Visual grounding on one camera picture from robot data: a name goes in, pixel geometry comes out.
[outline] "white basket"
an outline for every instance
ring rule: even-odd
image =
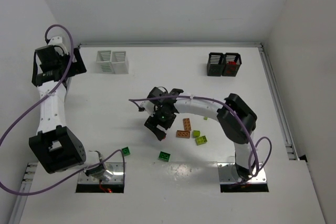
[[[126,52],[98,51],[96,63],[103,72],[121,74],[128,73],[129,63]]]

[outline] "black basket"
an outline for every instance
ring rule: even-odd
[[[206,66],[208,76],[222,76],[224,70],[224,54],[211,52]]]
[[[240,54],[237,54],[236,52],[227,52],[224,54],[223,76],[236,76],[242,65],[241,60]]]

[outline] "green block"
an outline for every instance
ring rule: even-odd
[[[193,137],[199,137],[201,135],[200,131],[193,131]]]
[[[168,162],[170,158],[170,154],[166,152],[160,152],[159,159]]]
[[[195,139],[197,145],[205,144],[207,141],[205,136],[200,136]]]
[[[128,149],[128,147],[125,147],[125,148],[123,148],[121,150],[122,150],[124,156],[131,155],[130,150]]]

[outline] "gray wall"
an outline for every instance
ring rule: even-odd
[[[336,223],[336,0],[287,0],[267,44],[328,223]]]
[[[45,29],[55,22],[44,0],[0,0],[0,134],[39,99],[31,84],[34,49],[44,46]],[[23,119],[0,148],[0,179],[19,189],[28,162],[36,160],[28,139],[36,134],[39,110]],[[15,196],[0,189],[0,224],[7,223]]]
[[[264,41],[285,0],[46,0],[76,41]]]

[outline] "brown block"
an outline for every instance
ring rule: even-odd
[[[185,118],[183,119],[183,126],[185,131],[191,131],[190,119]]]
[[[176,137],[190,138],[190,131],[176,131]]]

